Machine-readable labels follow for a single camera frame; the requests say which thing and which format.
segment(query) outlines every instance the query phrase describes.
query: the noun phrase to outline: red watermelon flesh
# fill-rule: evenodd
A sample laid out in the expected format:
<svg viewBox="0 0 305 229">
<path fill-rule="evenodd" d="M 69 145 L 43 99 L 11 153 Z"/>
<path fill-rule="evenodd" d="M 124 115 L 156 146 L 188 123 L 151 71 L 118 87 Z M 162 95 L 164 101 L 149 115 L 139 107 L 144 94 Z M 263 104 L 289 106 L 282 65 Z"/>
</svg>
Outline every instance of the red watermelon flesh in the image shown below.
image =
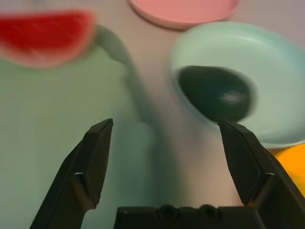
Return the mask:
<svg viewBox="0 0 305 229">
<path fill-rule="evenodd" d="M 94 19 L 91 10 L 0 16 L 0 54 L 39 68 L 73 60 L 91 43 Z"/>
</svg>

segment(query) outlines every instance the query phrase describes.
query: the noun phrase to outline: green towel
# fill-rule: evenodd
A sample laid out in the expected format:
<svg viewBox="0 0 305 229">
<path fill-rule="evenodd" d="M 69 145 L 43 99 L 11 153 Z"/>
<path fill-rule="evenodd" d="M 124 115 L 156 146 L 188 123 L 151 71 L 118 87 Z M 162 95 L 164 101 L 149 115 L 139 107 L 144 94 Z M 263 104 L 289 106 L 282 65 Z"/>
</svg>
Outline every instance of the green towel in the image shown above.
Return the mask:
<svg viewBox="0 0 305 229">
<path fill-rule="evenodd" d="M 106 118 L 114 119 L 109 171 L 101 210 L 86 215 L 84 228 L 89 228 L 86 219 L 108 228 L 117 205 L 151 204 L 145 150 L 153 132 L 139 121 L 123 64 L 94 46 L 59 68 L 28 69 L 0 61 L 0 72 L 0 228 L 30 226 L 64 158 L 93 124 Z M 99 213 L 109 206 L 112 221 L 105 222 Z"/>
</svg>

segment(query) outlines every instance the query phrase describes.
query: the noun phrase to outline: screw hole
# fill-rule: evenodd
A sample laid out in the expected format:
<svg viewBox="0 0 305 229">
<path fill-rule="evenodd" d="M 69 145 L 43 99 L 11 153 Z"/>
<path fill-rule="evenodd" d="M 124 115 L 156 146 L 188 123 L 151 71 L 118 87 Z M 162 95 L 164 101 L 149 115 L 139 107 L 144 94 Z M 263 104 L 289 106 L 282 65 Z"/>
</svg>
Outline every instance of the screw hole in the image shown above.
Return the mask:
<svg viewBox="0 0 305 229">
<path fill-rule="evenodd" d="M 178 210 L 171 205 L 164 205 L 159 209 L 159 218 L 163 223 L 172 223 L 178 219 Z"/>
</svg>

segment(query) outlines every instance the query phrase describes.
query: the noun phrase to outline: pink plate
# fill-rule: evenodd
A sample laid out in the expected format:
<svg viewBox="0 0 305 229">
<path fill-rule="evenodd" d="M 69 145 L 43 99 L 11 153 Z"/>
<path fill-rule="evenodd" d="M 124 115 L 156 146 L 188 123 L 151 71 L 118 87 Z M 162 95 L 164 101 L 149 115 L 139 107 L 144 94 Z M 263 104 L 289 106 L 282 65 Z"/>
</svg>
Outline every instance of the pink plate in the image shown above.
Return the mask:
<svg viewBox="0 0 305 229">
<path fill-rule="evenodd" d="M 240 0 L 129 0 L 145 19 L 173 29 L 219 21 L 229 17 Z"/>
</svg>

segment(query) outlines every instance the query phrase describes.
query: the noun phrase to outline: toy avocado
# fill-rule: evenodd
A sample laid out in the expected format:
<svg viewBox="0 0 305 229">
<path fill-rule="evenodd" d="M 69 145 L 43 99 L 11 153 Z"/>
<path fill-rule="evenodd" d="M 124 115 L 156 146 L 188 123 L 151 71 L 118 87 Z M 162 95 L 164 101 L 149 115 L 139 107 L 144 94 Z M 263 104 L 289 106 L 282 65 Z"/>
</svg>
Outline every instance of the toy avocado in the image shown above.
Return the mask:
<svg viewBox="0 0 305 229">
<path fill-rule="evenodd" d="M 230 69 L 187 66 L 178 84 L 190 103 L 214 122 L 238 122 L 250 112 L 254 95 L 248 80 Z"/>
</svg>

